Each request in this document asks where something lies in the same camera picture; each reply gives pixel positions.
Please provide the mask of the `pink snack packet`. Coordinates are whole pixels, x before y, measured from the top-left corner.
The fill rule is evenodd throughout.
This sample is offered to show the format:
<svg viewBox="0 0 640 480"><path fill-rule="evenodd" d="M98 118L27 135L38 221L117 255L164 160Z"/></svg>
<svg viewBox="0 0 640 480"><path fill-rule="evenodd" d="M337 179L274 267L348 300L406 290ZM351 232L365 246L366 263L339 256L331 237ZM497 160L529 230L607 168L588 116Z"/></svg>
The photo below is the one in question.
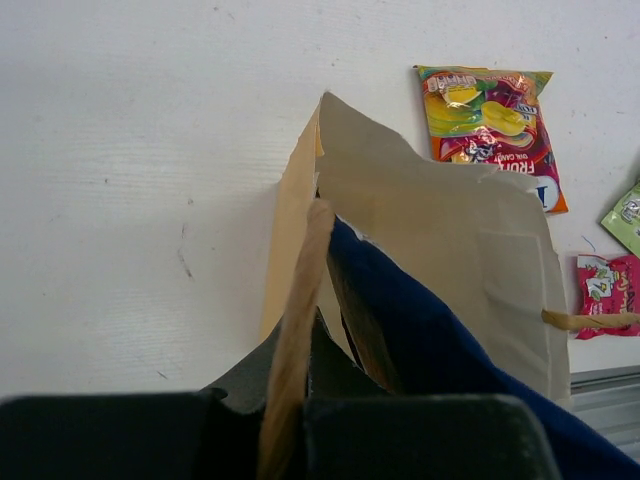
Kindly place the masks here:
<svg viewBox="0 0 640 480"><path fill-rule="evenodd" d="M639 313L639 259L636 256L606 259L578 255L576 267L582 293L580 315Z"/></svg>

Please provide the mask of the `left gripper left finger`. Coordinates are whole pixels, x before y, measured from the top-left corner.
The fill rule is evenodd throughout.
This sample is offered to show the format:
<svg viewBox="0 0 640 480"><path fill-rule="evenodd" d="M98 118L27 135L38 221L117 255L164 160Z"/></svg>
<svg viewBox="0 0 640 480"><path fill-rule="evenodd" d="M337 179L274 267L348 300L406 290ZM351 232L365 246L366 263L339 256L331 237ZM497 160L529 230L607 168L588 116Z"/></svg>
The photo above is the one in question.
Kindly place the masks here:
<svg viewBox="0 0 640 480"><path fill-rule="evenodd" d="M2 401L2 478L255 478L278 336L198 391Z"/></svg>

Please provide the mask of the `green snack packet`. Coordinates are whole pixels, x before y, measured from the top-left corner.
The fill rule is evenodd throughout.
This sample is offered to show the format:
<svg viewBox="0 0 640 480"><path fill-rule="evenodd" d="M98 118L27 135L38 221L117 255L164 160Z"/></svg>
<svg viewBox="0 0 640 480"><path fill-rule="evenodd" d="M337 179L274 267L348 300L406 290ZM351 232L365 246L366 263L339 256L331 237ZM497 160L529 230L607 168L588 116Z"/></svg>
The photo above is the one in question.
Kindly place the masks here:
<svg viewBox="0 0 640 480"><path fill-rule="evenodd" d="M636 257L640 257L639 208L640 186L636 182L601 220L605 230Z"/></svg>

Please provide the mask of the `orange fruit candy packet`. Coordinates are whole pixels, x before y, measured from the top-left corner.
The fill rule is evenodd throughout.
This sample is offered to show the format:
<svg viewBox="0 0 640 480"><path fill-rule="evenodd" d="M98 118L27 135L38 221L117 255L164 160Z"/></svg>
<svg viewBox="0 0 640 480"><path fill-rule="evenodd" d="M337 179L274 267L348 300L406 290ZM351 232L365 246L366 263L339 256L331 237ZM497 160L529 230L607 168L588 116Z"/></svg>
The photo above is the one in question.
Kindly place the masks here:
<svg viewBox="0 0 640 480"><path fill-rule="evenodd" d="M543 211L569 211L539 96L550 71L416 65L439 162L491 164L536 179Z"/></svg>

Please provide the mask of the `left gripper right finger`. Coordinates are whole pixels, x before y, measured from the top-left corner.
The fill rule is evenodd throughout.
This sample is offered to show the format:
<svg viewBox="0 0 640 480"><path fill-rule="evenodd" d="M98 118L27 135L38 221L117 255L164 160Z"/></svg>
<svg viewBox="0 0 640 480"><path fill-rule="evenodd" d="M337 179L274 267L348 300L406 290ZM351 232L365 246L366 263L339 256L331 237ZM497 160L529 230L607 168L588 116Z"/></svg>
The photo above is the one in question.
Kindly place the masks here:
<svg viewBox="0 0 640 480"><path fill-rule="evenodd" d="M312 330L302 442L307 479L552 479L542 426L503 395L392 395Z"/></svg>

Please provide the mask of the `brown paper bag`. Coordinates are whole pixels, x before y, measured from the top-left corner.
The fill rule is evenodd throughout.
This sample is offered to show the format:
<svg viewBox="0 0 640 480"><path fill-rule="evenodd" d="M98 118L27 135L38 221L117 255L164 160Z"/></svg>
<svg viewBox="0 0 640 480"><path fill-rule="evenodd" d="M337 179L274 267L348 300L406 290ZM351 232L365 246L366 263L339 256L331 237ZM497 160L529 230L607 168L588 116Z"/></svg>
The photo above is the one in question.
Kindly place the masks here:
<svg viewBox="0 0 640 480"><path fill-rule="evenodd" d="M541 317L565 306L562 274L530 178L426 160L397 132L324 93L278 184L264 333L284 311L317 197L440 298L498 368L568 411L568 336ZM320 308L342 318L328 262Z"/></svg>

